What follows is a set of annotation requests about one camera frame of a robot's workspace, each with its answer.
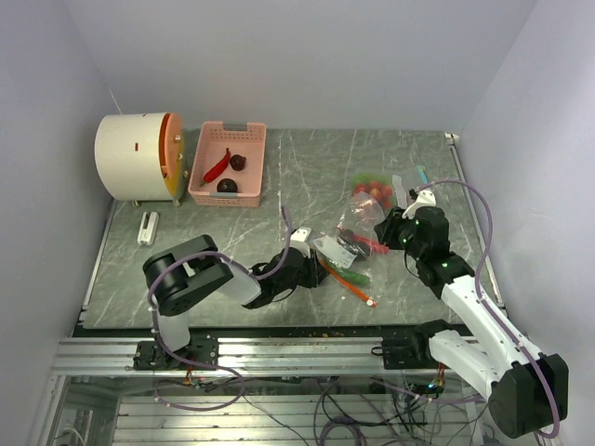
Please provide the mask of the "orange zip bag with vegetables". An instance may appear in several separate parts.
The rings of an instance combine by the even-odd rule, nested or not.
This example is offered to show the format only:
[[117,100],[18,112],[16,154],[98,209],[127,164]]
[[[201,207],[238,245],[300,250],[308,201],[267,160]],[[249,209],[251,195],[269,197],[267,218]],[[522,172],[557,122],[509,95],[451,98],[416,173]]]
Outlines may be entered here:
[[[370,308],[375,308],[381,300],[388,280],[390,250],[378,242],[374,231],[374,226],[384,217],[377,201],[365,192],[359,192],[350,197],[333,225],[310,241],[329,275]],[[370,285],[360,287],[345,282],[326,265],[327,262],[367,275]]]

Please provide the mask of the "dark purple fake plum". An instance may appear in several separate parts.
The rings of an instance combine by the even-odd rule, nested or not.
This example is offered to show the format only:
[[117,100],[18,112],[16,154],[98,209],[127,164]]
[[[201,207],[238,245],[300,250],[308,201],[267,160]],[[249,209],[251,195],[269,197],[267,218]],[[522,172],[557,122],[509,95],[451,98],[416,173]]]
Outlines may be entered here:
[[231,178],[223,178],[217,184],[217,192],[219,193],[237,193],[239,187],[237,183]]

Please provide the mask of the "dark red fake fruit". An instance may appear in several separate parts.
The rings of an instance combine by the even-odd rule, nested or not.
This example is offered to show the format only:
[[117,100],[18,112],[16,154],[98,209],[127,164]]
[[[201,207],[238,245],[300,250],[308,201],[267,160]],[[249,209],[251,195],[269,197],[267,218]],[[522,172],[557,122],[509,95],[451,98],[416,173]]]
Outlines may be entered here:
[[230,167],[232,170],[239,172],[246,167],[246,158],[240,154],[235,154],[230,158]]

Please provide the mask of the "red fake chili pepper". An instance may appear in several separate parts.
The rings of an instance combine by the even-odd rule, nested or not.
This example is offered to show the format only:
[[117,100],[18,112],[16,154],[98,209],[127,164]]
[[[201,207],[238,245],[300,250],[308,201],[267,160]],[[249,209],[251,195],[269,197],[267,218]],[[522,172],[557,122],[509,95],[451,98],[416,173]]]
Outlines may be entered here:
[[222,158],[204,174],[201,185],[204,186],[215,181],[227,169],[230,158],[231,151],[227,148]]

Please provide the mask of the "pink perforated plastic basket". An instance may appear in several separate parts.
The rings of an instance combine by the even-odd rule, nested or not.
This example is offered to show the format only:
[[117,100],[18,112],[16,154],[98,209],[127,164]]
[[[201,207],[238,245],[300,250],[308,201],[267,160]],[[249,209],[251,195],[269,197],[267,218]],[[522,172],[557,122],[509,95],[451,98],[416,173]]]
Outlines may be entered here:
[[260,203],[267,126],[203,123],[188,193],[201,206],[256,208]]

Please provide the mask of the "green fake chili pepper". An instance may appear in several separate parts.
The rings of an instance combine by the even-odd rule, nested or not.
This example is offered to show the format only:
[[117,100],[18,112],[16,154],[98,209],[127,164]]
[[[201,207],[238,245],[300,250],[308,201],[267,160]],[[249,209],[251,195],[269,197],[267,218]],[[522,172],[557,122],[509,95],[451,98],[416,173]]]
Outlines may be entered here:
[[370,278],[365,274],[361,274],[350,269],[343,269],[334,264],[333,262],[327,262],[326,265],[332,271],[334,271],[339,278],[352,285],[367,287],[371,283]]

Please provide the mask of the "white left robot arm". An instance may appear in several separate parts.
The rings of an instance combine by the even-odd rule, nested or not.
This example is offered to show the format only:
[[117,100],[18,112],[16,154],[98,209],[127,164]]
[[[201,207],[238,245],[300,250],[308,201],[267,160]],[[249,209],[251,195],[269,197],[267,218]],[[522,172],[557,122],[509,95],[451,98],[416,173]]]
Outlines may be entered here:
[[156,357],[169,369],[189,359],[188,312],[215,293],[246,309],[259,309],[319,287],[328,272],[306,238],[292,235],[282,252],[248,269],[224,255],[202,235],[149,257],[142,265],[148,286]]

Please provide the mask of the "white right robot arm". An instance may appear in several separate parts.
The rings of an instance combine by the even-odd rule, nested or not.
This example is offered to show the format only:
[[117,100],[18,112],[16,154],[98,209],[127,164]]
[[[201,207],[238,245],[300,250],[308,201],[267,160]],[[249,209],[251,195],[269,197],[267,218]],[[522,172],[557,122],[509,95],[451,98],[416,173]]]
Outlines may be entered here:
[[557,436],[568,414],[566,362],[528,340],[483,290],[478,273],[451,250],[443,210],[422,206],[409,214],[395,207],[375,232],[389,249],[415,260],[420,281],[477,341],[470,344],[444,320],[425,322],[416,328],[411,360],[423,368],[437,361],[455,371],[486,401],[506,436]]

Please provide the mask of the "blue zip bag with strawberries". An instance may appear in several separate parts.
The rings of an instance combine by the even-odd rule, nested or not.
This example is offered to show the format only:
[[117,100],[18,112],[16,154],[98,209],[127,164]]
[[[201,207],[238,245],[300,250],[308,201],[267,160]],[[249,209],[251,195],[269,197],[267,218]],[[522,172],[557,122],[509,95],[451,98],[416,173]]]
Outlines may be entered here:
[[415,200],[410,190],[428,183],[427,172],[422,165],[400,172],[360,171],[350,180],[351,194],[365,192],[377,201],[385,215],[393,207],[405,209]]

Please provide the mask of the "small white rectangular device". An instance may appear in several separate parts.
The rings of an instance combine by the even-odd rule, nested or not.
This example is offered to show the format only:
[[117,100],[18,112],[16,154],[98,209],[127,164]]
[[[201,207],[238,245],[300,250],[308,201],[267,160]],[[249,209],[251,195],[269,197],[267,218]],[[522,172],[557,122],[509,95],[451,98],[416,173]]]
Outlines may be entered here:
[[154,243],[159,223],[157,212],[144,212],[141,217],[137,243],[140,246],[151,246]]

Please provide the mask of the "round white drawer organizer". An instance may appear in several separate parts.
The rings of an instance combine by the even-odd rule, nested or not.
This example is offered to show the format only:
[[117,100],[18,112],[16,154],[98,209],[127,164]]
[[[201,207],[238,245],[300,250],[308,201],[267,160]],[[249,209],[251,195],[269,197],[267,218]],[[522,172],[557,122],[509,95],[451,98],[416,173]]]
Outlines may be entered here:
[[182,119],[174,112],[107,115],[94,144],[99,178],[121,202],[179,204],[184,151]]

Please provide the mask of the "aluminium frame rail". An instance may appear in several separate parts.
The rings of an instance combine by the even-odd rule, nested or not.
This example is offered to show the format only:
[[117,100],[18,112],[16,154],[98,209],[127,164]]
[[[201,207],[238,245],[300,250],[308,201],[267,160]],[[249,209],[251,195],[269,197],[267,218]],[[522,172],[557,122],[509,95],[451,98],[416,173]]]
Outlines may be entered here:
[[[180,370],[136,371],[133,359],[139,338],[65,338],[59,342],[52,377],[182,378]],[[410,372],[429,374],[438,366],[407,365],[400,360],[386,370],[371,353],[379,337],[220,338],[217,364],[250,376],[381,375]]]

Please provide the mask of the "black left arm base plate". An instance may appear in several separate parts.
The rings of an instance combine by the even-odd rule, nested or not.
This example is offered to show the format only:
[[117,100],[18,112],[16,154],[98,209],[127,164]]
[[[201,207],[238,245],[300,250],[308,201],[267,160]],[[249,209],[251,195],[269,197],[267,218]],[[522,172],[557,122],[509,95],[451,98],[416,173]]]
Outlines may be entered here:
[[133,357],[134,371],[212,370],[218,363],[218,342],[210,335],[192,336],[190,343],[173,354],[167,353],[155,340],[137,344]]

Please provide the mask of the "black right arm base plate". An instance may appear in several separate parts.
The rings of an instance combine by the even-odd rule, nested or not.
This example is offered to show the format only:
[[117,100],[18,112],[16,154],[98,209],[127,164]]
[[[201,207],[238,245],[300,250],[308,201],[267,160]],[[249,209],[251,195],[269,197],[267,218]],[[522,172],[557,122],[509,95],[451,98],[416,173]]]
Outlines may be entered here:
[[427,346],[421,348],[409,338],[383,338],[370,353],[381,358],[385,370],[437,369],[439,364]]

